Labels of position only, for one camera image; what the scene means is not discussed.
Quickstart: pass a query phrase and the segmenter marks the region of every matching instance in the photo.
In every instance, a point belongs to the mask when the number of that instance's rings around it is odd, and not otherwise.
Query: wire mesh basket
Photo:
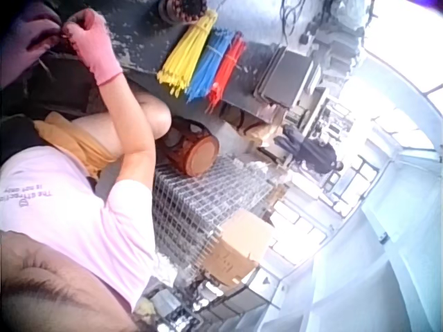
[[[251,210],[272,190],[263,172],[229,156],[204,175],[190,178],[169,163],[156,166],[153,208],[157,248],[191,280],[221,234],[221,224],[240,208]]]

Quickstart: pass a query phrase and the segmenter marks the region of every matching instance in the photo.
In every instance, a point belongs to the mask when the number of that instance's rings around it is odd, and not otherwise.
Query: pink glove
[[[63,26],[72,47],[100,86],[122,73],[106,28],[106,21],[95,10],[74,14]]]
[[[41,2],[34,2],[14,21],[0,44],[0,88],[17,79],[60,40],[62,22]]]

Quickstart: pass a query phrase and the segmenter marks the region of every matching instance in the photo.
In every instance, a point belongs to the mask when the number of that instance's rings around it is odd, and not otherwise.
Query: orange cloth
[[[73,154],[96,180],[98,172],[117,159],[93,136],[57,112],[51,112],[45,121],[34,121],[34,126],[41,138]]]

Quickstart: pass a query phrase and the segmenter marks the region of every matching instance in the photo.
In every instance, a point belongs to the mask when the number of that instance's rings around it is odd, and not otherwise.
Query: metal equipment
[[[159,251],[192,280],[221,234],[220,225],[240,208],[255,207],[272,188],[263,172],[227,156],[194,178],[169,163],[158,165],[152,214]]]
[[[312,67],[309,57],[281,47],[274,53],[254,96],[268,104],[290,109],[305,88]]]

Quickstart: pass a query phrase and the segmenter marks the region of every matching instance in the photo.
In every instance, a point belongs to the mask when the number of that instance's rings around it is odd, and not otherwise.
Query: box
[[[221,229],[221,236],[203,259],[202,267],[222,284],[235,286],[259,264],[274,228],[241,209]]]

